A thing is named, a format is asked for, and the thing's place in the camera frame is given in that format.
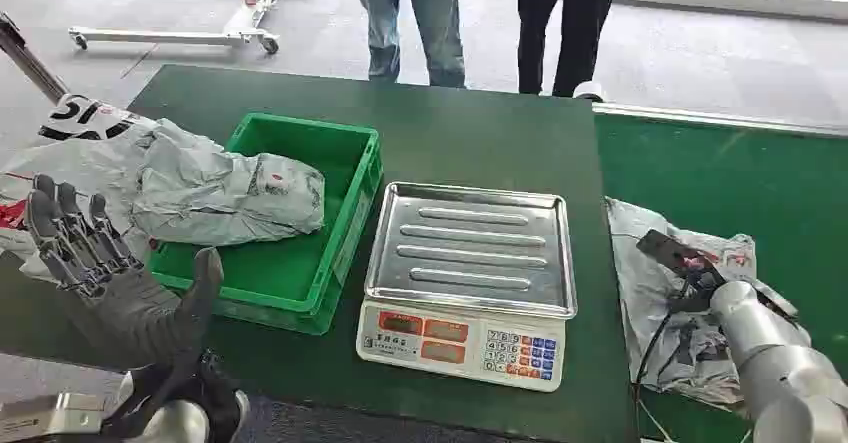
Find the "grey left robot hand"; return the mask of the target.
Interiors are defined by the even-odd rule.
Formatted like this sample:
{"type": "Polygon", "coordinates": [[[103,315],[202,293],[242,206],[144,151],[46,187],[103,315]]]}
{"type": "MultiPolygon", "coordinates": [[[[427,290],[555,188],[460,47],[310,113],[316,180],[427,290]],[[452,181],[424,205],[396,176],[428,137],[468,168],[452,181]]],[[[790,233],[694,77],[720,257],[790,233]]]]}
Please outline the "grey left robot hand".
{"type": "Polygon", "coordinates": [[[59,289],[144,363],[193,365],[210,352],[207,331],[224,271],[214,247],[199,250],[182,295],[163,287],[131,250],[94,194],[82,212],[77,190],[47,174],[34,176],[25,225],[59,289]]]}

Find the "dark right robot hand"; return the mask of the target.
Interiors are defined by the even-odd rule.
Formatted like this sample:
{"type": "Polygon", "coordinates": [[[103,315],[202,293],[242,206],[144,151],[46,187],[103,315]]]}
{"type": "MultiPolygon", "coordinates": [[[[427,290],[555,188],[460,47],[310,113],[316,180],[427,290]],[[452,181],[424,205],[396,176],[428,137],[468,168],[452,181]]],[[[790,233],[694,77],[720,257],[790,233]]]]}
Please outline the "dark right robot hand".
{"type": "Polygon", "coordinates": [[[654,229],[636,248],[683,280],[683,287],[669,299],[672,313],[708,311],[715,291],[726,283],[703,253],[654,229]]]}

